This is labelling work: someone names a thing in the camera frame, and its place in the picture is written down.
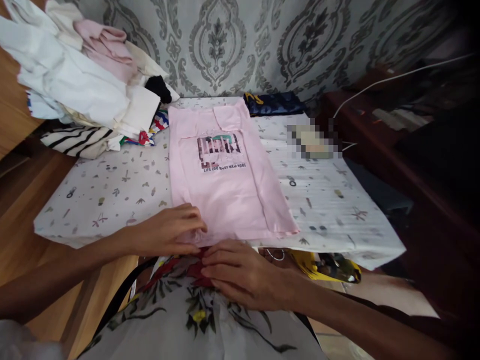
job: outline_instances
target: white cable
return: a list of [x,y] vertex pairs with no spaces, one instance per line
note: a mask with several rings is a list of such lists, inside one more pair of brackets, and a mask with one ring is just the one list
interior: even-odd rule
[[394,76],[394,77],[390,77],[388,79],[384,79],[384,80],[380,80],[380,81],[377,81],[377,82],[374,82],[373,84],[367,86],[366,88],[364,88],[362,91],[360,92],[357,92],[355,95],[353,95],[351,98],[345,100],[344,102],[341,103],[341,105],[338,107],[338,109],[336,110],[335,112],[335,115],[333,115],[333,118],[335,119],[337,117],[337,114],[339,113],[340,109],[346,104],[348,103],[350,100],[352,100],[353,98],[356,98],[358,95],[360,95],[361,93],[363,93],[364,91],[367,91],[368,89],[370,89],[371,87],[377,85],[377,84],[381,84],[381,83],[386,83],[390,80],[393,80],[393,79],[398,79],[398,78],[401,78],[401,77],[404,77],[404,76],[407,76],[407,75],[410,75],[410,74],[413,74],[413,73],[416,73],[420,70],[423,70],[423,69],[428,69],[428,68],[433,68],[433,67],[436,67],[436,66],[440,66],[440,65],[443,65],[443,64],[448,64],[448,63],[452,63],[454,61],[457,61],[457,60],[462,60],[462,59],[466,59],[466,58],[469,58],[471,57],[472,55],[474,55],[474,53],[471,53],[471,54],[468,54],[468,55],[464,55],[464,56],[460,56],[460,57],[456,57],[454,59],[450,59],[450,60],[446,60],[446,61],[442,61],[442,62],[437,62],[437,63],[434,63],[434,64],[431,64],[431,65],[427,65],[427,66],[424,66],[424,67],[421,67],[421,68],[418,68],[416,70],[412,70],[412,71],[409,71],[409,72],[406,72],[404,74],[401,74],[401,75],[397,75],[397,76]]
[[350,145],[348,145],[346,148],[342,149],[341,152],[343,153],[345,150],[347,150],[348,148],[351,148],[352,146],[355,146],[355,145],[357,145],[357,143],[353,142]]

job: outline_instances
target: folded pink shirt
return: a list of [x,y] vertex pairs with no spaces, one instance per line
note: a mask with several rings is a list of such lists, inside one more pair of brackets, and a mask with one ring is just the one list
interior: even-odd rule
[[243,100],[213,109],[168,108],[173,205],[200,209],[208,233],[182,241],[282,238],[299,232]]
[[74,21],[73,28],[84,40],[86,56],[119,80],[128,83],[137,73],[137,64],[124,44],[125,31],[86,19]]

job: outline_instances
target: bed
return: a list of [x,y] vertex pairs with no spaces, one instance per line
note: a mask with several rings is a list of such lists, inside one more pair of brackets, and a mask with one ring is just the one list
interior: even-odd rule
[[[172,106],[211,108],[238,99],[183,98]],[[249,241],[252,246],[343,253],[369,270],[405,251],[342,158],[305,159],[296,152],[287,129],[309,124],[305,114],[251,120],[301,230],[283,239]],[[169,135],[167,128],[155,135],[156,146],[125,144],[95,160],[79,159],[36,217],[35,233],[80,248],[170,207]]]

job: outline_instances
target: black cloth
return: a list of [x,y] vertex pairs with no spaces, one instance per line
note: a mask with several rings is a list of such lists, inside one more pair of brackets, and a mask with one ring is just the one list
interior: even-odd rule
[[251,117],[302,114],[307,107],[293,91],[267,95],[243,95]]
[[157,94],[160,97],[160,102],[162,104],[170,104],[172,102],[172,95],[170,94],[169,89],[167,89],[163,77],[160,75],[149,78],[145,84],[145,89]]

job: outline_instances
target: human hand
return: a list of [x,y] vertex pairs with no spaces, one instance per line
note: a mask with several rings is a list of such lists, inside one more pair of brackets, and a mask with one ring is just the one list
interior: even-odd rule
[[138,256],[170,256],[196,254],[200,250],[194,244],[177,242],[178,236],[188,231],[207,232],[200,210],[191,203],[164,209],[151,218],[134,226],[121,229],[116,246],[123,246],[127,254]]
[[201,273],[225,297],[248,309],[288,310],[291,285],[299,275],[276,267],[250,245],[223,240],[207,250]]

